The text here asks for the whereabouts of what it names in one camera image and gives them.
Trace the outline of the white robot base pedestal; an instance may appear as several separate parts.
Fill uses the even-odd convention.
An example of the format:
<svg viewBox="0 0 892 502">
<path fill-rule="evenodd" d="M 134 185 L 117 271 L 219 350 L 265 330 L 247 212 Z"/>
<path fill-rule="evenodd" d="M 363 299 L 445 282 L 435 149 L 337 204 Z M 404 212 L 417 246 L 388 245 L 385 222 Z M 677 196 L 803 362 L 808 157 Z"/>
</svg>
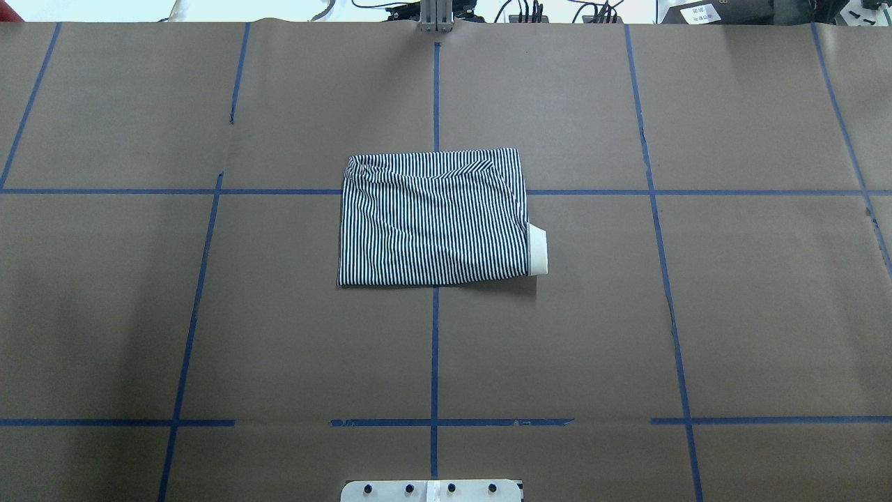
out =
<svg viewBox="0 0 892 502">
<path fill-rule="evenodd" d="M 523 501 L 523 483 L 510 479 L 354 480 L 341 501 Z"/>
</svg>

